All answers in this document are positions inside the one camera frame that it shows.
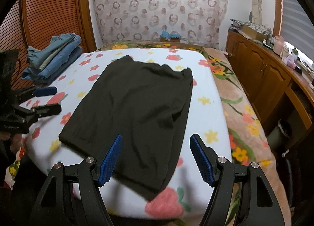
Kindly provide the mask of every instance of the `cardboard box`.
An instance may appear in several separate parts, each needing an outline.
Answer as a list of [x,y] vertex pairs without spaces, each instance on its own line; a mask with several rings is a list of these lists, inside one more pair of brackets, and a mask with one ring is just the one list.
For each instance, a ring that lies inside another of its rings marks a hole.
[[255,31],[254,29],[250,28],[248,25],[243,26],[242,32],[244,34],[248,35],[249,37],[256,39],[260,42],[263,42],[264,39],[265,40],[267,39],[266,35],[263,35],[257,31]]
[[165,37],[159,37],[160,42],[180,42],[180,38],[165,38]]

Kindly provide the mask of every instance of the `trash can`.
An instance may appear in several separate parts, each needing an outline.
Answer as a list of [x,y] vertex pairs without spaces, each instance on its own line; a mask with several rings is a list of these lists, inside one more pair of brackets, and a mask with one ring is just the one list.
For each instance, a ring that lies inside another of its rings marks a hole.
[[272,150],[277,150],[286,143],[292,136],[290,124],[285,120],[279,120],[277,126],[268,135],[267,142]]

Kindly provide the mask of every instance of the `louvered closet door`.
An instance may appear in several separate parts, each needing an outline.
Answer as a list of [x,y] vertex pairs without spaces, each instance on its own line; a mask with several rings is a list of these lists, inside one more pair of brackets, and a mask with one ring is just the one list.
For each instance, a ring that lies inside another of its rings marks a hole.
[[26,0],[26,14],[30,44],[34,48],[42,50],[52,36],[72,32],[81,36],[80,46],[87,52],[78,0]]
[[23,36],[19,4],[20,0],[18,0],[14,4],[14,6],[11,8],[10,12],[4,19],[2,25],[0,26],[0,51],[20,49],[18,58],[21,61],[21,70],[18,73],[19,64],[17,62],[15,72],[12,77],[12,81],[14,81],[16,78],[17,81],[13,85],[13,89],[31,85],[31,82],[23,81],[21,79],[22,70],[27,67],[27,45]]

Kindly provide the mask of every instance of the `human hand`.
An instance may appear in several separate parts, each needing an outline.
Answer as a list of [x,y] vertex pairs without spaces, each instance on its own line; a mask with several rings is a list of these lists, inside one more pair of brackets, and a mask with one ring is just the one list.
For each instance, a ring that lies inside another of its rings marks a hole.
[[[0,131],[0,140],[6,141],[10,139],[11,134],[7,132]],[[10,150],[16,153],[22,146],[22,134],[15,134],[12,138]]]

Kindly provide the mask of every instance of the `pink bottle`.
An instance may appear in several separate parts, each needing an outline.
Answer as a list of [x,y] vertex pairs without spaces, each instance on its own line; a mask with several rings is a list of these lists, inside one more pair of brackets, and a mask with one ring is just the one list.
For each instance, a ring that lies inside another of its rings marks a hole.
[[275,54],[280,55],[282,52],[282,49],[285,45],[285,39],[282,36],[276,36],[276,42],[274,44],[273,51]]

